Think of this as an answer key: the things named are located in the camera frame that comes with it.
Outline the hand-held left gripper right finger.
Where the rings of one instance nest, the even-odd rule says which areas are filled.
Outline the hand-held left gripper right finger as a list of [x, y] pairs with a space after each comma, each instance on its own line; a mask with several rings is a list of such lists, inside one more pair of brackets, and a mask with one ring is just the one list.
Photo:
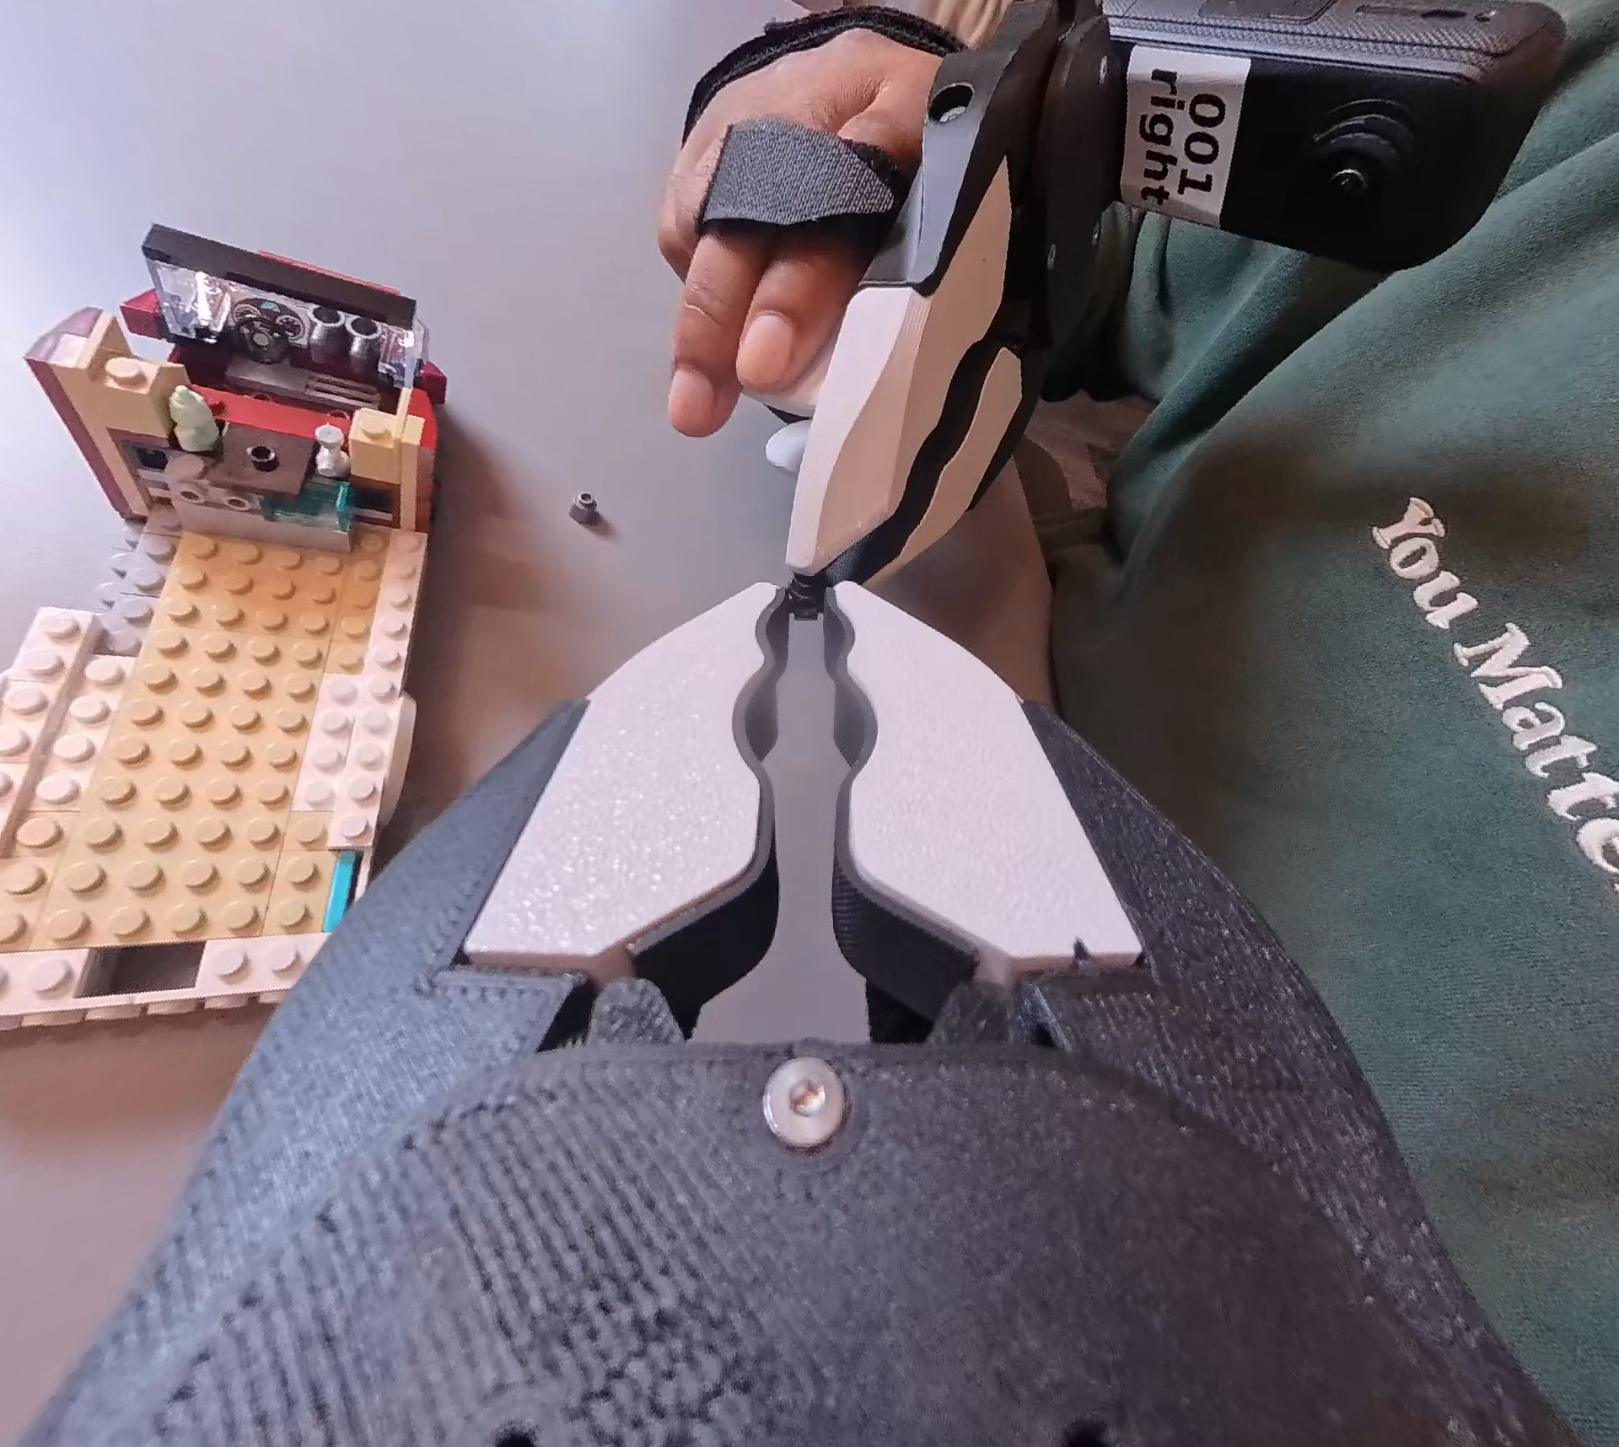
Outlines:
[[845, 959], [936, 1018], [1140, 937], [1022, 698], [968, 649], [853, 581], [831, 588], [833, 735], [848, 762], [831, 917]]

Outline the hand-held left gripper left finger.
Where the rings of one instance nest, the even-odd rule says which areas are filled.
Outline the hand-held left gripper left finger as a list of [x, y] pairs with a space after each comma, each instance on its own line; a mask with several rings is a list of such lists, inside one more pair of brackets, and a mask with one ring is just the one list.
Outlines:
[[685, 1030], [778, 927], [778, 586], [643, 647], [587, 698], [462, 942], [477, 967], [654, 984]]

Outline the grey desk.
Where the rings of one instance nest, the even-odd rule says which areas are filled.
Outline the grey desk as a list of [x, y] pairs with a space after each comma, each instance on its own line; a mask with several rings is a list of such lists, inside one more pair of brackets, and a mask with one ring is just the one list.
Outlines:
[[656, 222], [697, 75], [786, 8], [3, 0], [3, 659], [37, 605], [89, 603], [118, 534], [25, 350], [143, 288], [150, 222], [383, 283], [428, 325], [450, 387], [393, 848], [555, 703], [779, 580], [774, 418], [670, 424]]

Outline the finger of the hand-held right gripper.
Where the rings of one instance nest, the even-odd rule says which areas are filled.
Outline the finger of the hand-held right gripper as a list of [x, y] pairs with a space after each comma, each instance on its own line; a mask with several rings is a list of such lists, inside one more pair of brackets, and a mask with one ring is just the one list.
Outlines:
[[896, 510], [835, 558], [835, 581], [879, 583], [941, 542], [993, 477], [1024, 399], [1017, 354], [971, 347], [907, 468]]
[[850, 300], [798, 468], [793, 573], [823, 571], [901, 505], [963, 355], [1002, 306], [1010, 222], [1002, 165], [933, 291], [875, 284]]

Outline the tan white red brick vehicle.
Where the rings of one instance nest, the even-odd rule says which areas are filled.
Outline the tan white red brick vehicle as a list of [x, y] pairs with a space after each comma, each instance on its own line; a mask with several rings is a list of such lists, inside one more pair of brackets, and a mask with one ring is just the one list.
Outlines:
[[406, 293], [162, 222], [25, 360], [125, 526], [3, 667], [3, 1032], [272, 1006], [403, 785], [445, 379]]

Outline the person's right hand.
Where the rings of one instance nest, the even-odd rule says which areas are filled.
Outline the person's right hand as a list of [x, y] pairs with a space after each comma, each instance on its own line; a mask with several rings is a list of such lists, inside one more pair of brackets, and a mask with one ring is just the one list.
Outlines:
[[686, 436], [727, 423], [744, 392], [796, 384], [840, 323], [870, 263], [811, 229], [698, 229], [727, 131], [776, 116], [870, 144], [911, 171], [921, 161], [939, 55], [857, 28], [796, 50], [707, 104], [665, 183], [658, 249], [681, 281], [668, 416]]

